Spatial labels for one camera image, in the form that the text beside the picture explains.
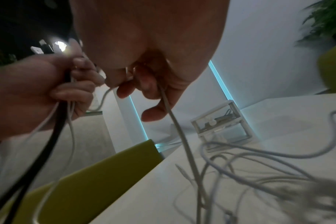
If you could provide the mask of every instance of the table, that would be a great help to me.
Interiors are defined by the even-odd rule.
[[[336,109],[336,94],[268,99],[242,110],[257,138],[248,146],[287,153],[315,152],[329,140],[327,115]],[[198,152],[201,143],[197,135],[187,136],[198,168],[204,165]],[[315,176],[336,179],[336,148],[330,153],[314,159],[284,159]],[[174,153],[143,177],[136,185],[109,206],[91,224],[101,223],[191,223],[174,208],[176,202],[185,214],[195,220],[196,195],[189,182],[180,174],[175,163],[182,166],[192,177],[184,149]],[[234,165],[236,172],[243,176],[262,175],[256,172],[274,172],[269,168],[243,160]],[[206,176],[207,190],[215,174]],[[246,186],[232,180],[223,180],[217,201],[231,210],[239,194]],[[239,223],[280,223],[284,215],[256,200],[253,194],[244,199]],[[213,223],[224,223],[223,214],[214,209]]]

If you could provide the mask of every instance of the hand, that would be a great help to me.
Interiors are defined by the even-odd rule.
[[[173,107],[205,70],[227,17],[229,0],[70,0],[73,22],[88,57],[106,74],[119,97],[135,88],[159,99],[157,83]],[[134,76],[127,81],[126,67]],[[142,121],[167,114],[163,102]]]
[[[73,119],[90,106],[96,86],[104,83],[91,61],[81,57],[71,41],[72,56],[33,55],[0,69],[0,141],[31,132],[53,109],[56,101],[75,101]],[[75,83],[63,83],[71,71]]]

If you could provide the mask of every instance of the finger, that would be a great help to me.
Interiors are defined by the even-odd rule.
[[[77,81],[89,80],[94,82],[96,86],[104,84],[105,79],[94,70],[72,70],[71,76]]]
[[[137,80],[139,88],[147,99],[159,99],[160,93],[157,88],[157,80],[148,67],[138,65],[133,70],[134,79]]]
[[[73,38],[70,38],[68,40],[70,45],[70,56],[72,58],[81,58],[82,57],[82,48],[80,47],[80,44]]]
[[[131,95],[135,91],[133,80],[124,82],[117,88],[116,94],[119,98],[123,99]]]
[[[81,102],[90,105],[93,100],[93,94],[81,89],[65,89],[52,95],[56,100]]]
[[[88,93],[93,93],[95,90],[95,84],[92,81],[85,80],[79,82],[68,82],[57,86],[54,90],[50,92],[50,95],[56,95],[58,92],[70,89],[79,89],[86,91]]]
[[[91,69],[91,70],[96,70],[95,65],[91,60],[88,58],[75,58],[73,59],[73,64],[78,68],[78,69]]]
[[[118,87],[120,84],[126,81],[126,69],[106,69],[104,70],[106,75],[105,84],[109,88]]]
[[[168,86],[167,90],[165,91],[165,95],[167,96],[170,108],[175,106],[185,89],[174,89]],[[158,121],[163,119],[167,113],[168,112],[164,106],[164,101],[161,99],[157,106],[147,109],[142,113],[141,120],[143,122]]]

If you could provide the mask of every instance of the floor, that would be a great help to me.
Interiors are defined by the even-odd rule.
[[[104,122],[102,115],[87,116],[73,122],[76,137],[75,157],[65,175],[73,173],[84,167],[90,166],[115,154],[115,150]],[[51,131],[38,133],[24,147],[17,148],[26,135],[4,141],[0,145],[1,166],[3,171],[0,174],[0,193],[11,186],[32,164],[36,156],[44,147]],[[60,175],[65,163],[68,161],[72,147],[71,133],[68,125],[54,149],[52,156],[38,175],[32,185],[32,189],[51,182]]]

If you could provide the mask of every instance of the green leaves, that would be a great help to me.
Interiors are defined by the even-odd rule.
[[[321,0],[305,9],[313,9],[302,24],[314,20],[311,32],[298,42],[311,41],[336,34],[336,0]]]

